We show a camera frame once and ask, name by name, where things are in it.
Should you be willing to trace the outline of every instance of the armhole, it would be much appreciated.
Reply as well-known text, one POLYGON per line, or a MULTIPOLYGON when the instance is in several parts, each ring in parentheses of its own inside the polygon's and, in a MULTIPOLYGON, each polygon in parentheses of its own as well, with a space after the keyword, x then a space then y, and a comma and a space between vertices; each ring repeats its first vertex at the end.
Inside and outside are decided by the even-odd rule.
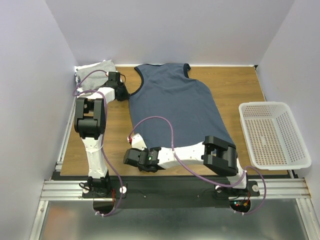
POLYGON ((183 65, 183 73, 184 73, 184 76, 186 78, 189 78, 189 75, 188 75, 188 71, 191 69, 190 65, 188 63, 185 63, 183 65))
POLYGON ((141 90, 141 88, 144 85, 144 83, 145 83, 144 76, 142 75, 142 72, 140 71, 140 69, 137 66, 135 66, 134 70, 136 70, 136 72, 139 74, 139 76, 141 78, 141 84, 140 84, 139 88, 136 91, 134 91, 133 93, 130 94, 130 96, 133 96, 136 93, 138 93, 141 90))

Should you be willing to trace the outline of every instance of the wooden table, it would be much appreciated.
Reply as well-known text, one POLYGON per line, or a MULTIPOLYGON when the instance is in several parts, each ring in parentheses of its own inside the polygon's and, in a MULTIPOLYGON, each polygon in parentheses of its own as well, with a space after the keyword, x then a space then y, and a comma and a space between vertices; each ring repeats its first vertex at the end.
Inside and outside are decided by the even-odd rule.
MULTIPOLYGON (((133 67, 118 67, 117 70, 126 76, 126 87, 133 93, 141 84, 141 79, 133 67)), ((247 146, 240 124, 238 107, 241 103, 264 101, 256 71, 253 67, 192 67, 189 77, 205 83, 211 90, 212 96, 222 116, 226 129, 232 137, 239 161, 242 167, 251 165, 247 146)), ((160 170, 156 173, 140 172, 136 167, 123 164, 124 154, 131 147, 127 136, 132 130, 128 101, 113 101, 108 104, 107 127, 104 138, 104 151, 115 167, 123 176, 183 176, 190 175, 182 166, 160 170)), ((203 165, 193 165, 190 168, 201 175, 214 175, 203 165)), ((85 147, 72 127, 61 176, 88 175, 88 161, 85 147)), ((109 167, 109 174, 115 175, 109 167)), ((263 174, 287 174, 287 171, 261 170, 263 174)))

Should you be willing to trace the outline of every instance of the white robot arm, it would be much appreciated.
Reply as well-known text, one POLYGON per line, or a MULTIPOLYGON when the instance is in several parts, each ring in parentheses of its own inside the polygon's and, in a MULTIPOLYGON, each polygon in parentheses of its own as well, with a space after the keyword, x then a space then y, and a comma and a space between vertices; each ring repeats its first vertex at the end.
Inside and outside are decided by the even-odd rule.
POLYGON ((97 92, 89 96, 80 95, 75 103, 74 129, 81 137, 89 164, 88 180, 83 187, 99 196, 107 196, 112 188, 102 153, 107 124, 105 106, 113 100, 129 99, 120 76, 119 72, 109 72, 108 81, 97 92))
MULTIPOLYGON (((132 148, 128 149, 124 156, 123 163, 138 167, 140 170, 156 172, 181 165, 175 158, 171 148, 155 147, 148 150, 140 134, 135 134, 131 138, 131 146, 132 148)), ((239 163, 235 146, 228 146, 227 142, 219 138, 208 136, 205 138, 205 142, 191 146, 176 147, 174 151, 185 165, 205 165, 219 176, 227 177, 230 184, 238 182, 244 173, 239 163), (219 156, 213 155, 213 150, 217 150, 219 156)), ((242 181, 233 188, 245 189, 246 187, 247 176, 245 175, 242 181)))

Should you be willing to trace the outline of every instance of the gray floor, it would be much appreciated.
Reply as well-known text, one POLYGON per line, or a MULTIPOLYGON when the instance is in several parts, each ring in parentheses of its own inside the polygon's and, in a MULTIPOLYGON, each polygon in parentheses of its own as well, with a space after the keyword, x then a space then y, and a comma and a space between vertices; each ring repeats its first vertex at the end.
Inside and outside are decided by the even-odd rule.
MULTIPOLYGON (((253 200, 253 208, 259 204, 253 200)), ((53 201, 43 240, 307 240, 295 199, 268 199, 256 213, 226 208, 122 209, 95 216, 92 202, 53 201)))

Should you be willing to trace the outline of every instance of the white plastic basket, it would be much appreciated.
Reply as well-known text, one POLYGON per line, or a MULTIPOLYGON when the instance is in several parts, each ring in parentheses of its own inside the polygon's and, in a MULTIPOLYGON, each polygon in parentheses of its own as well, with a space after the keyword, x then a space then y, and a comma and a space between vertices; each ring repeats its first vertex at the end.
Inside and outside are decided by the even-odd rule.
POLYGON ((289 106, 247 102, 240 122, 251 164, 258 169, 295 170, 311 165, 310 155, 289 106))

